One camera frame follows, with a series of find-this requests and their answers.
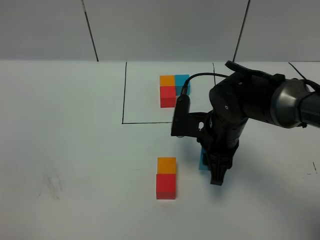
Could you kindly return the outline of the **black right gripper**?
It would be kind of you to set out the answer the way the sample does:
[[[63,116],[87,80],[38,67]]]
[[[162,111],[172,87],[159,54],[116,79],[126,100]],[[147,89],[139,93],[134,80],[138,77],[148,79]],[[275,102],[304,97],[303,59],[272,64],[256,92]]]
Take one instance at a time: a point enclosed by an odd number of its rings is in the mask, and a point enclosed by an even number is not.
[[[197,138],[207,152],[202,155],[203,168],[211,172],[210,183],[221,186],[239,146],[240,122],[230,122],[216,112],[209,112],[204,120],[201,136]]]

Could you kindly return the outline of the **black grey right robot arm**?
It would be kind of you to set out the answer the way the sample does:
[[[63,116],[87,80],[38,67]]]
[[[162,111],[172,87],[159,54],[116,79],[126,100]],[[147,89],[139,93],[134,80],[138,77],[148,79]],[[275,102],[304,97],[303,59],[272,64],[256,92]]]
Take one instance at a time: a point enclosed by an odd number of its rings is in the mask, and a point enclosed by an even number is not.
[[[212,111],[204,118],[203,163],[210,183],[222,185],[249,119],[281,128],[320,126],[320,86],[306,79],[287,79],[227,61],[233,74],[209,91]]]

